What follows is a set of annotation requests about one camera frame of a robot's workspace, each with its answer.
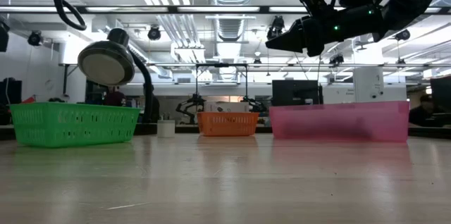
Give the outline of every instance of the cardboard box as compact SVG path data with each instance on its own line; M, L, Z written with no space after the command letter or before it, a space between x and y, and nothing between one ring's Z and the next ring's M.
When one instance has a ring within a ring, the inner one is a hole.
M247 102L206 101L204 109L206 112L249 112L249 104Z

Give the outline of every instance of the table surface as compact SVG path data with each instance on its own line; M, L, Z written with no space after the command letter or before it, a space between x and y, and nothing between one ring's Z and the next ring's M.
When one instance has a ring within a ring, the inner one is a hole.
M451 141L0 142L2 223L451 223Z

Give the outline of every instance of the pink basket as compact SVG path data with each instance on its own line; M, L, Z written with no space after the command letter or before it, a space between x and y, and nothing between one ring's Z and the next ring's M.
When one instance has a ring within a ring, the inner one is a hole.
M270 107L276 139L406 142L409 102Z

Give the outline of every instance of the lamp shade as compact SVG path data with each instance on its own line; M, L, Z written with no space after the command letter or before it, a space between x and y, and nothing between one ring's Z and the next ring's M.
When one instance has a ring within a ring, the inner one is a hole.
M133 58L126 48L128 34L115 28L107 39L86 46L78 56L78 67L88 79L101 85L127 84L135 75Z

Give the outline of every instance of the plastic basket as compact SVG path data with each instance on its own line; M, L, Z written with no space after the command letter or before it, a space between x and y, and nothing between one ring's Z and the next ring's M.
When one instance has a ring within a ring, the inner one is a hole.
M406 142L408 101L270 107L276 139Z
M258 113L199 112L197 122L204 136L250 136L255 133Z
M132 139L140 110L87 104L34 103L11 106L18 142L70 147Z

